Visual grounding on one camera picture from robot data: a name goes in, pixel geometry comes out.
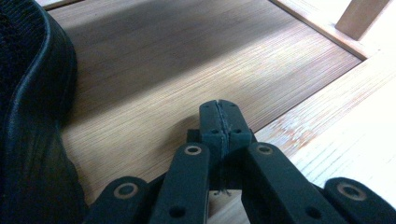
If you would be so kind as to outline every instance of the wood grain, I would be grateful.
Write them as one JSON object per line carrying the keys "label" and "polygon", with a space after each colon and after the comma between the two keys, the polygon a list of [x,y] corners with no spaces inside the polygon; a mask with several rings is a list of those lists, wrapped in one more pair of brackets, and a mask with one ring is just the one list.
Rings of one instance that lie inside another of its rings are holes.
{"label": "wood grain", "polygon": [[389,2],[390,0],[352,0],[335,28],[352,39],[359,40]]}
{"label": "wood grain", "polygon": [[77,51],[63,139],[88,203],[115,178],[164,173],[205,101],[239,104],[257,131],[361,62],[267,1],[86,0],[50,14]]}
{"label": "wood grain", "polygon": [[336,24],[344,11],[347,9],[351,0],[303,0],[308,5],[314,7],[322,17],[328,19],[331,23]]}
{"label": "wood grain", "polygon": [[[396,107],[389,103],[396,99],[393,57],[382,52],[366,60],[256,137],[278,146],[316,185],[337,176],[356,179],[396,207]],[[249,223],[239,192],[229,201],[211,199],[218,209],[209,223]]]}
{"label": "wood grain", "polygon": [[358,41],[350,38],[348,35],[335,29],[334,24],[330,22],[323,13],[312,7],[308,2],[303,0],[271,0],[277,6],[285,9],[297,19],[305,22],[313,29],[323,34],[331,41],[354,54],[361,60],[372,57],[377,53],[377,49],[363,46]]}

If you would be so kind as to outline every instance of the wooden floor panel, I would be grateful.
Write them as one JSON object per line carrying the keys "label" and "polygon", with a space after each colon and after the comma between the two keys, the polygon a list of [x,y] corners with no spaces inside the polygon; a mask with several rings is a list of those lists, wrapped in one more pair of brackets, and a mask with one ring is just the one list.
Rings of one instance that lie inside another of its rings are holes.
{"label": "wooden floor panel", "polygon": [[260,128],[361,61],[268,1],[86,0],[50,14],[78,56],[64,145],[92,203],[115,178],[165,172],[198,106]]}
{"label": "wooden floor panel", "polygon": [[[394,54],[379,53],[256,132],[279,147],[312,183],[360,181],[396,207]],[[209,223],[249,223],[240,201],[213,196]]]}

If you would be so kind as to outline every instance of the metal grommet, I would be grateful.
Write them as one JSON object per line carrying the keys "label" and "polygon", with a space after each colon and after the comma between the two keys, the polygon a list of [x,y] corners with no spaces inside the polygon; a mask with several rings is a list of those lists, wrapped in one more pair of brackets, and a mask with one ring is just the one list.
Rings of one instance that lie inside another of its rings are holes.
{"label": "metal grommet", "polygon": [[258,145],[256,147],[257,151],[264,155],[271,155],[274,151],[270,147],[266,147],[263,145]]}
{"label": "metal grommet", "polygon": [[337,189],[344,196],[354,201],[364,201],[367,199],[367,194],[363,190],[358,189],[351,184],[341,182],[337,185]]}
{"label": "metal grommet", "polygon": [[184,153],[186,153],[187,155],[191,155],[191,156],[196,156],[198,154],[200,154],[202,152],[202,149],[200,147],[196,147],[196,146],[189,146],[186,147],[186,149],[184,149]]}
{"label": "metal grommet", "polygon": [[123,183],[114,189],[114,197],[118,199],[130,199],[136,195],[139,191],[139,187],[134,183]]}

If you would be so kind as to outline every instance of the wooden frame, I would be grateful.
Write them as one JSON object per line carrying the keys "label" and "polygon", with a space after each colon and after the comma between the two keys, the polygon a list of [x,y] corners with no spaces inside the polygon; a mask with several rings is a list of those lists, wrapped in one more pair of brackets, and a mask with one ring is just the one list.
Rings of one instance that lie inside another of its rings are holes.
{"label": "wooden frame", "polygon": [[335,28],[359,40],[390,0],[352,0]]}
{"label": "wooden frame", "polygon": [[289,14],[305,22],[307,25],[329,38],[335,44],[355,55],[361,60],[366,60],[376,54],[376,49],[363,46],[358,41],[350,38],[335,29],[334,24],[324,19],[320,12],[301,0],[271,0],[278,7],[283,8]]}

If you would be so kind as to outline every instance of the light wood floor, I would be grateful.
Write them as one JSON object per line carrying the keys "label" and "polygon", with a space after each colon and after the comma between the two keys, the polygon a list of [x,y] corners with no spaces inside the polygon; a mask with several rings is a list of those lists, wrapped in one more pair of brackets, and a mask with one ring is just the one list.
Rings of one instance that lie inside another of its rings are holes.
{"label": "light wood floor", "polygon": [[[341,14],[328,5],[348,1],[301,2],[325,8],[334,22]],[[385,48],[356,67],[356,58],[266,1],[86,0],[52,10],[78,52],[64,142],[87,201],[116,177],[164,172],[187,128],[197,127],[198,105],[225,98],[308,180],[351,177],[396,207],[392,8],[363,38]],[[248,223],[239,192],[211,193],[209,210],[209,223]]]}
{"label": "light wood floor", "polygon": [[92,203],[168,168],[198,106],[228,99],[258,131],[361,61],[267,1],[83,1],[50,14],[78,56],[64,145]]}

